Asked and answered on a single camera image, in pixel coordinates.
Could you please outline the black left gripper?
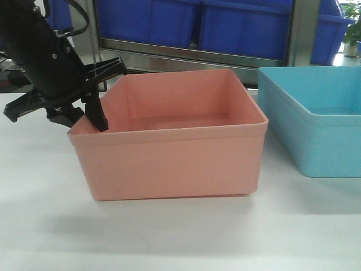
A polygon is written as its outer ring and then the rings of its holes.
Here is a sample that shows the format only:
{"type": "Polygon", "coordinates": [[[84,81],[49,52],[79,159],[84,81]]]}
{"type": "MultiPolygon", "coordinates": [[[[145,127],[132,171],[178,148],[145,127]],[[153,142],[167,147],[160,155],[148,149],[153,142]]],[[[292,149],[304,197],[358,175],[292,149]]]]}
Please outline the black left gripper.
{"type": "Polygon", "coordinates": [[[5,106],[4,114],[13,122],[44,108],[52,123],[71,128],[82,116],[93,127],[108,130],[97,85],[117,75],[126,75],[121,58],[85,65],[66,38],[40,58],[20,66],[21,75],[33,89],[5,106]]]}

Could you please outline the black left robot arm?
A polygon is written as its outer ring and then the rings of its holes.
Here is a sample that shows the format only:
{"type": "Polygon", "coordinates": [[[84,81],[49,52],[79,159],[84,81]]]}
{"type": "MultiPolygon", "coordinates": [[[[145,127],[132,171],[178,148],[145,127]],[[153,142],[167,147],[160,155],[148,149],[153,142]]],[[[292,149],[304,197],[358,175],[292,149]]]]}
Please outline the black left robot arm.
{"type": "Polygon", "coordinates": [[[86,11],[76,2],[68,1],[84,18],[85,26],[54,31],[46,14],[34,1],[1,1],[2,57],[11,59],[20,70],[20,77],[33,89],[5,106],[4,114],[12,121],[44,108],[47,119],[71,128],[86,116],[98,131],[108,130],[98,84],[118,75],[126,75],[122,59],[85,65],[69,38],[87,30],[90,24],[86,11]]]}

